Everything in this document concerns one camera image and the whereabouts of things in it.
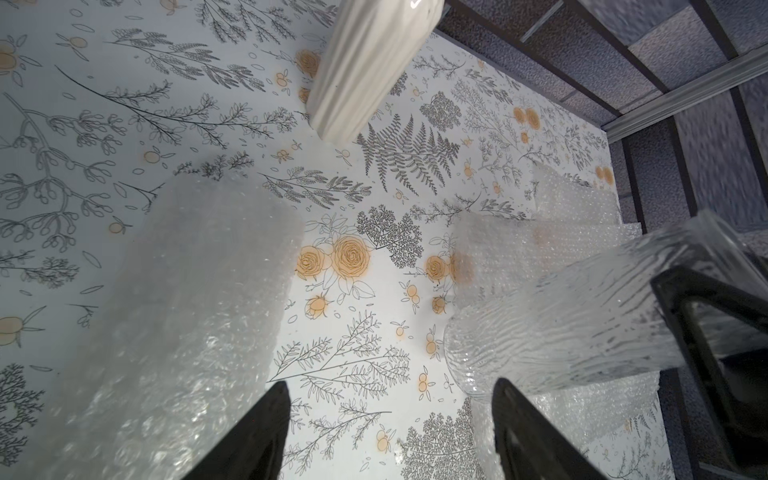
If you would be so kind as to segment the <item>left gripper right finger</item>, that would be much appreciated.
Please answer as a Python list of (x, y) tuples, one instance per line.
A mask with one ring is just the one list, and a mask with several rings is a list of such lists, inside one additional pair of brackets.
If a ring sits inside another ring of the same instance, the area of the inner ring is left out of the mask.
[(496, 381), (491, 410), (505, 478), (605, 479), (509, 380)]

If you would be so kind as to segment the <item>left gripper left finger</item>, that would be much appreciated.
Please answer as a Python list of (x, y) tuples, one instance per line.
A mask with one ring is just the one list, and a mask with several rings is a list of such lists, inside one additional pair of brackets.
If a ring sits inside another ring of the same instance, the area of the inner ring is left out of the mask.
[(184, 480), (276, 479), (290, 426), (285, 381), (275, 383)]

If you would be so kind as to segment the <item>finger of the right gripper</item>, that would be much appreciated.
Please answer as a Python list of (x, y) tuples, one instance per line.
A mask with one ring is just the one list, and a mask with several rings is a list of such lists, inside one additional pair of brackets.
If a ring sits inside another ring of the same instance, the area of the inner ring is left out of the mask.
[(650, 281), (728, 462), (742, 474), (767, 469), (767, 350), (716, 356), (693, 311), (704, 304), (761, 334), (767, 302), (700, 272), (677, 266)]

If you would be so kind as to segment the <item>bubble wrap roll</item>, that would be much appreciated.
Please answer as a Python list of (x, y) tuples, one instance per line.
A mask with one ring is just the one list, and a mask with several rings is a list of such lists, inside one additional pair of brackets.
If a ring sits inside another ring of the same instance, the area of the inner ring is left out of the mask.
[(471, 398), (471, 424), (486, 476), (502, 471), (493, 447), (490, 395), (506, 377), (575, 446), (586, 447), (616, 431), (654, 403), (655, 371), (585, 386), (554, 376), (568, 366), (572, 333), (550, 334), (511, 296), (528, 283), (577, 261), (638, 238), (638, 223), (624, 224), (616, 196), (585, 187), (536, 165), (536, 209), (530, 220), (464, 212), (454, 223), (451, 261), (456, 312), (444, 333), (446, 362), (457, 386)]
[(184, 479), (272, 387), (304, 236), (255, 180), (181, 176), (57, 376), (18, 479)]

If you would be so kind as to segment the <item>white ribbed vase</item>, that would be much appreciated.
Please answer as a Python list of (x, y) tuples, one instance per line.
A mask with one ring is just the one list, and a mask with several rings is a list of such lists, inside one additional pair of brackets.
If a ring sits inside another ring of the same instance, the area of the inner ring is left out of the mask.
[(443, 0), (340, 3), (306, 104), (321, 140), (343, 147), (361, 133), (443, 10)]

